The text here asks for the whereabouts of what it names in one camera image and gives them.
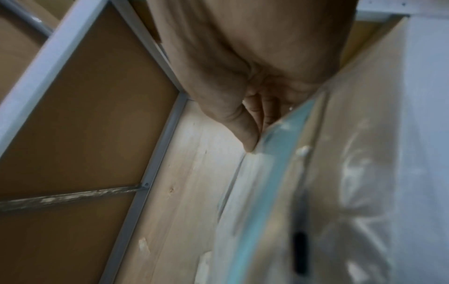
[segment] hand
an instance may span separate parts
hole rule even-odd
[[[357,0],[149,0],[173,70],[203,112],[254,149],[339,66]]]

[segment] cardboard panel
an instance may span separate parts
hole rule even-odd
[[[45,40],[44,35],[0,6],[0,103]]]
[[[0,160],[0,198],[137,184],[178,94],[108,4]]]
[[[0,282],[98,283],[133,197],[0,215]]]

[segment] white metal frame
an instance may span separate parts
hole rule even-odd
[[[151,185],[188,98],[172,71],[167,57],[155,43],[128,0],[77,0],[0,105],[1,157],[63,65],[109,2],[118,10],[144,47],[178,88],[180,94],[149,161],[139,187],[141,190],[136,192],[100,284],[112,284],[116,277]],[[426,5],[422,3],[423,0],[360,0],[357,7],[357,19],[384,22],[392,15],[449,16],[449,2],[433,1],[426,3]]]

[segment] skin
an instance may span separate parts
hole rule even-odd
[[[203,112],[254,149],[337,70],[357,0],[149,0],[172,68]]]

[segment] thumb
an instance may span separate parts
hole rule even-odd
[[[246,152],[251,152],[259,141],[259,127],[243,104],[231,116],[218,121],[226,126],[243,144]]]

